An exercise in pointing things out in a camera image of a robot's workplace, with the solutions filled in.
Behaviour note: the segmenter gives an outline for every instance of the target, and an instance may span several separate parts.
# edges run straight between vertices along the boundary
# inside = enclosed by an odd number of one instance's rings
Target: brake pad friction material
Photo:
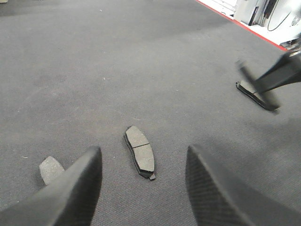
[[[49,185],[51,181],[56,179],[63,172],[64,168],[62,167],[62,165],[51,156],[47,157],[40,164],[40,173],[46,185]]]
[[[126,130],[125,140],[134,159],[138,173],[150,180],[154,180],[155,160],[151,145],[145,135],[136,127],[131,126]]]

